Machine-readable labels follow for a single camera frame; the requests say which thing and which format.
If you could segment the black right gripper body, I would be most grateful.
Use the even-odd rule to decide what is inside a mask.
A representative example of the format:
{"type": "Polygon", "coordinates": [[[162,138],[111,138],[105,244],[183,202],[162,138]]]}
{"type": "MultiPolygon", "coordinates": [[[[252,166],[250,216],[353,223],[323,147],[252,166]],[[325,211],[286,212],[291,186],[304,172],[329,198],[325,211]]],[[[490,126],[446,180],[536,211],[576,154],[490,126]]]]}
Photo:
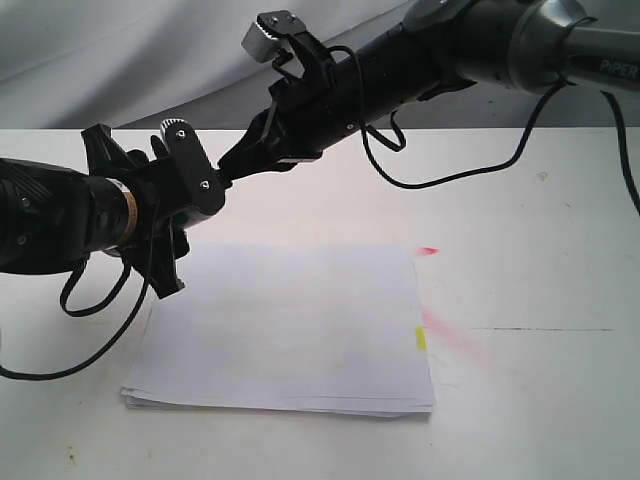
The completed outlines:
{"type": "Polygon", "coordinates": [[[354,82],[314,95],[300,82],[277,82],[269,93],[274,112],[249,148],[254,165],[316,160],[359,129],[360,88],[354,82]]]}

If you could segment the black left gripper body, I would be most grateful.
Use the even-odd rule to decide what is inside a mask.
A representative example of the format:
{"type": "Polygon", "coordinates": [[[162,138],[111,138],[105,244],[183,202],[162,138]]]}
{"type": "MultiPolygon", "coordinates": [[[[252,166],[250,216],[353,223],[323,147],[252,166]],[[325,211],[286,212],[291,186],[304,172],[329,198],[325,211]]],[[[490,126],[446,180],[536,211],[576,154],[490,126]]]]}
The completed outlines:
{"type": "Polygon", "coordinates": [[[185,164],[164,147],[157,147],[154,153],[154,159],[139,149],[125,153],[122,179],[137,208],[133,233],[122,245],[129,260],[146,259],[149,249],[154,250],[156,260],[181,259],[190,251],[186,225],[193,209],[185,164]]]}

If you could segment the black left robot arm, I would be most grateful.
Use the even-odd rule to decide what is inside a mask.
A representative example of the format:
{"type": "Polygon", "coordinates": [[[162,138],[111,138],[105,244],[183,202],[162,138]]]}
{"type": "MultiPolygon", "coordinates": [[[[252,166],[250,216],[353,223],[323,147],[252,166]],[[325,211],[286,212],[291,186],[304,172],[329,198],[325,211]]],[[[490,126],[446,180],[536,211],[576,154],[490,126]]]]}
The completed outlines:
{"type": "Polygon", "coordinates": [[[124,150],[104,124],[81,137],[84,173],[2,159],[2,272],[71,271],[94,252],[145,248],[152,237],[196,225],[225,204],[226,182],[184,120],[162,122],[152,157],[124,150]]]}

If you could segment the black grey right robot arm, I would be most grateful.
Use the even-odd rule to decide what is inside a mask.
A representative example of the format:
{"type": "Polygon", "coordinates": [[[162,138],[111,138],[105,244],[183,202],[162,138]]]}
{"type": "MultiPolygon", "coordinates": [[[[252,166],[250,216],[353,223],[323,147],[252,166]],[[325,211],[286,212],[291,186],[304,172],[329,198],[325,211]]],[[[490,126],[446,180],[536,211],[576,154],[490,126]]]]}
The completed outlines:
{"type": "Polygon", "coordinates": [[[237,180],[316,160],[403,105],[492,83],[549,96],[566,85],[639,89],[639,36],[576,1],[418,1],[343,60],[286,10],[259,14],[243,47],[280,74],[270,106],[219,161],[237,180]]]}

